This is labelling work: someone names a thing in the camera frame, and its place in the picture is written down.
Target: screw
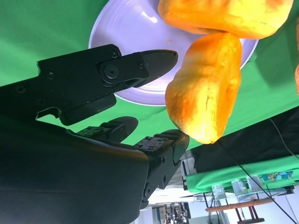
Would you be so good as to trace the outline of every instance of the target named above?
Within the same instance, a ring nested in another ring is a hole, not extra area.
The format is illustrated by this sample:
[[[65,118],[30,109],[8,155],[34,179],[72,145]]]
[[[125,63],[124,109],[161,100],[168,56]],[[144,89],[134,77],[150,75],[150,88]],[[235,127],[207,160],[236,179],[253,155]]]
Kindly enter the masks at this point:
[[[44,99],[38,99],[36,101],[37,105],[39,106],[45,106],[46,105],[46,101]]]
[[[104,73],[109,79],[115,79],[118,77],[118,69],[112,64],[109,64],[104,68]]]
[[[139,62],[139,63],[138,63],[138,66],[139,66],[139,68],[141,68],[141,69],[144,69],[144,67],[145,67],[143,62]]]
[[[54,79],[56,78],[55,70],[50,70],[48,73],[48,79]]]
[[[21,86],[21,85],[18,85],[16,88],[15,88],[16,92],[17,93],[24,93],[26,91],[25,87],[24,86]]]
[[[116,50],[111,50],[110,55],[112,58],[117,58],[118,57],[118,52]]]
[[[62,107],[64,109],[69,109],[71,107],[71,101],[69,99],[62,100]]]

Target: black wire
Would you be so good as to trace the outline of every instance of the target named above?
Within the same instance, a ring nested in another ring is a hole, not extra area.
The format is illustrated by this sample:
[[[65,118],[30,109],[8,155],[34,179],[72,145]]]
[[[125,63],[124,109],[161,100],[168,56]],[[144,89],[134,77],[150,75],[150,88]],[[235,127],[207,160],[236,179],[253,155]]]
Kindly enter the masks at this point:
[[[273,122],[273,120],[272,120],[271,118],[269,118],[269,120],[272,122],[272,124],[273,124],[274,127],[276,128],[276,130],[277,130],[277,132],[278,132],[278,134],[279,134],[279,136],[280,136],[280,138],[281,138],[281,140],[282,140],[282,143],[284,144],[285,148],[286,148],[286,149],[287,149],[293,156],[295,156],[297,159],[299,159],[299,157],[296,156],[296,155],[295,155],[295,154],[288,148],[288,146],[286,146],[285,141],[284,141],[284,139],[282,138],[282,135],[281,135],[279,129],[277,128],[277,126],[275,125],[275,123]]]
[[[220,219],[219,219],[218,211],[216,211],[216,214],[217,214],[218,224],[220,224]]]
[[[227,154],[232,158],[232,160],[235,162],[235,164],[237,164],[247,174],[247,176],[249,176],[257,184],[257,186],[259,186],[259,188],[261,188],[263,190],[263,192],[280,208],[280,210],[282,210],[289,217],[289,219],[293,221],[293,223],[297,224],[295,222],[295,220],[264,190],[264,188],[255,179],[253,179],[251,177],[251,175],[243,168],[243,166],[241,166],[235,160],[235,158],[233,157],[233,155],[228,150],[226,150],[219,141],[217,141],[217,143],[221,146],[221,148],[224,149],[224,151],[227,152]]]
[[[213,196],[212,196],[212,200],[211,200],[210,208],[211,208],[212,205],[213,205],[213,201],[214,201],[214,199],[215,199],[215,196],[214,196],[214,194],[213,194]],[[211,217],[211,215],[212,215],[212,213],[209,212],[209,224],[213,224],[213,223],[212,223],[212,217]]]

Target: lavender plate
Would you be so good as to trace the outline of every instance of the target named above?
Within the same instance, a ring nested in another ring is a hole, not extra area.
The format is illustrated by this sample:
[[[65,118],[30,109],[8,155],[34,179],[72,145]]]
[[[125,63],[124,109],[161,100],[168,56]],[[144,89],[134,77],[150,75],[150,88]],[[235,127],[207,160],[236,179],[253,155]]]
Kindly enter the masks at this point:
[[[158,0],[110,0],[99,14],[89,39],[89,48],[114,44],[122,55],[153,49],[178,52],[178,63],[164,76],[140,88],[130,88],[116,96],[141,105],[165,106],[165,90],[180,69],[190,45],[201,37],[168,26],[160,18]],[[242,66],[256,48],[258,40],[241,39]]]

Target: black curtain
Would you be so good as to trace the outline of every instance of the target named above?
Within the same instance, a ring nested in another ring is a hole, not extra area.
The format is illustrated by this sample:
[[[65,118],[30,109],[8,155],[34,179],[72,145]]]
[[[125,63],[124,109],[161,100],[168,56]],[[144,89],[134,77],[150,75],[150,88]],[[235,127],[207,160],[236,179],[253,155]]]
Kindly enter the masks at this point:
[[[288,148],[299,154],[299,107],[271,118]],[[291,155],[273,125],[266,119],[220,138],[214,144],[192,149],[197,173],[235,166],[228,150],[239,164],[277,159]]]

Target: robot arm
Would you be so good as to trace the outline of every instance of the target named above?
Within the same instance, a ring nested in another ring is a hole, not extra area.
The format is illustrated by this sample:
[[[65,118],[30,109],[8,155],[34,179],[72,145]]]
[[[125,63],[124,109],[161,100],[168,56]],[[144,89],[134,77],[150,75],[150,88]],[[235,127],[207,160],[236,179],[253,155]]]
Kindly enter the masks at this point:
[[[0,87],[0,223],[126,224],[178,167],[189,137],[179,130],[122,144],[137,127],[122,117],[74,133],[75,124],[116,103],[114,93],[168,72],[177,53],[121,56],[114,45],[38,63],[35,78]]]

